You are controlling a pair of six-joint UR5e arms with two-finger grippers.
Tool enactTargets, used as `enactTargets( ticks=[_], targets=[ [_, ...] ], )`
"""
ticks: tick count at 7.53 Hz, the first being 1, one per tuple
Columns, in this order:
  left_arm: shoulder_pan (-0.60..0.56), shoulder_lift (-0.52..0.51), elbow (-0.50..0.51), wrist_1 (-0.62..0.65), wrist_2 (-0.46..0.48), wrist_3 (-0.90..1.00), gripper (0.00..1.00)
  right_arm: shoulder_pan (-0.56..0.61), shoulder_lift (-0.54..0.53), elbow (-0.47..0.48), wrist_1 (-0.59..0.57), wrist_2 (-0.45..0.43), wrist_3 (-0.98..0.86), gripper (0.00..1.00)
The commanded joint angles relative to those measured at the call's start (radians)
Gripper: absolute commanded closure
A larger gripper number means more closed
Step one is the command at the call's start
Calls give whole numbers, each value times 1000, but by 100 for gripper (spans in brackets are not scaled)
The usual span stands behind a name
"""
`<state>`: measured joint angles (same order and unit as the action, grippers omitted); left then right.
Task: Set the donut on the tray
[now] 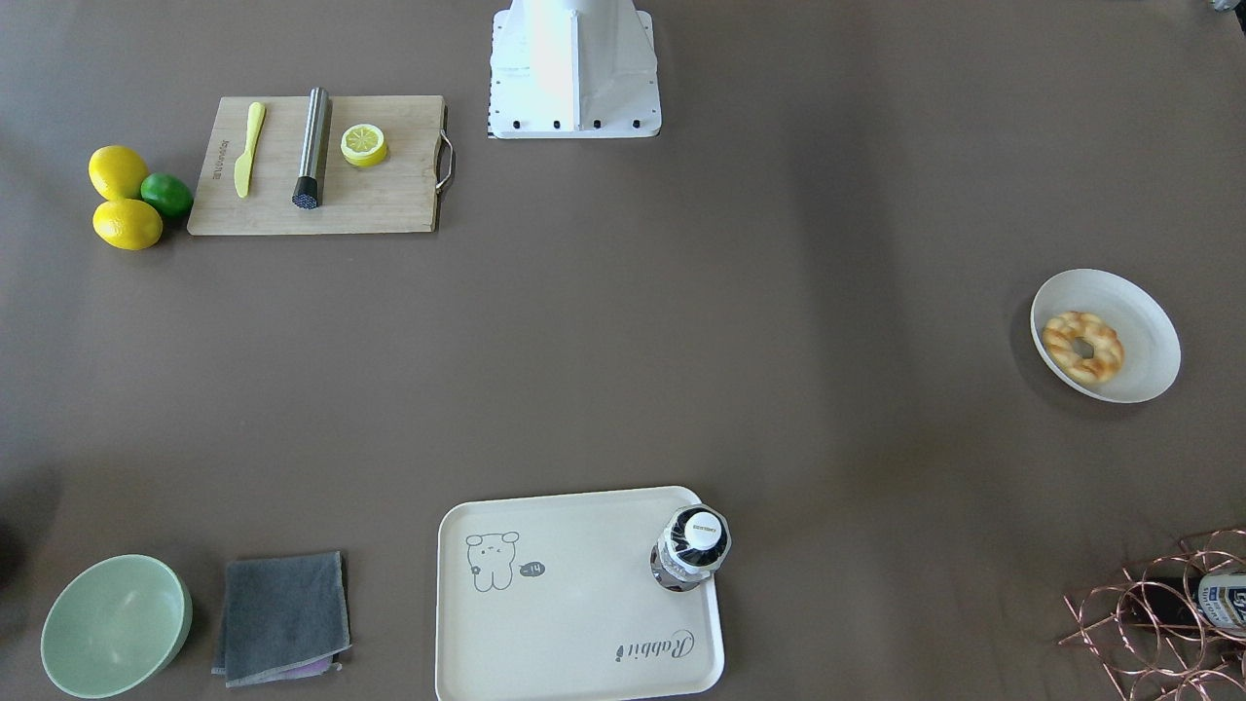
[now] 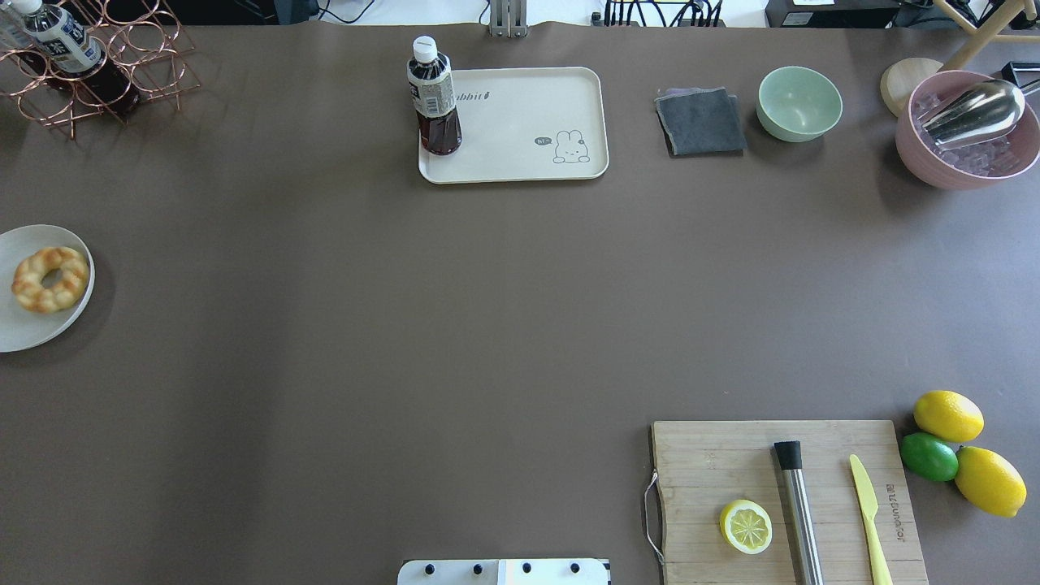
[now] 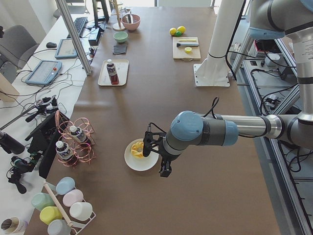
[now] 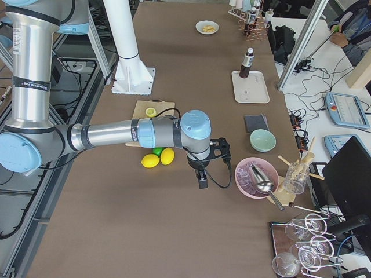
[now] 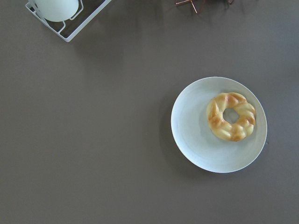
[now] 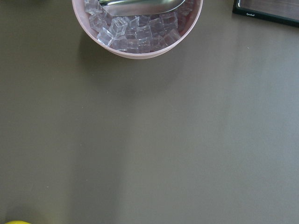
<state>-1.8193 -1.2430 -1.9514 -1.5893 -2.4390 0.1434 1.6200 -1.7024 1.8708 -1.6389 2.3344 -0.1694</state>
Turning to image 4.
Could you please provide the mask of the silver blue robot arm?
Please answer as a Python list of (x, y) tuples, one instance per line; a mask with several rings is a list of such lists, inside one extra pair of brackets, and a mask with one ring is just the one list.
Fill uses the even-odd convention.
[(1, 165), (13, 172), (33, 171), (69, 153), (102, 145), (137, 142), (144, 148), (175, 147), (187, 153), (200, 188), (211, 175), (207, 165), (220, 151), (231, 159), (224, 138), (211, 138), (207, 114), (192, 110), (180, 118), (158, 115), (104, 125), (54, 125), (49, 120), (53, 35), (89, 31), (87, 1), (6, 1), (13, 24), (12, 117), (1, 134)]

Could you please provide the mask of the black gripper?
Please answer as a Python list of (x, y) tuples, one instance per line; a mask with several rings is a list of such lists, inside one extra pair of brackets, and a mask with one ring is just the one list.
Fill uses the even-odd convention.
[(231, 153), (230, 145), (225, 138), (211, 139), (209, 143), (209, 154), (206, 158), (200, 159), (196, 152), (192, 152), (185, 148), (188, 156), (188, 164), (195, 170), (200, 189), (208, 187), (208, 179), (206, 171), (207, 165), (216, 159), (222, 159), (228, 167), (229, 176), (231, 179)]

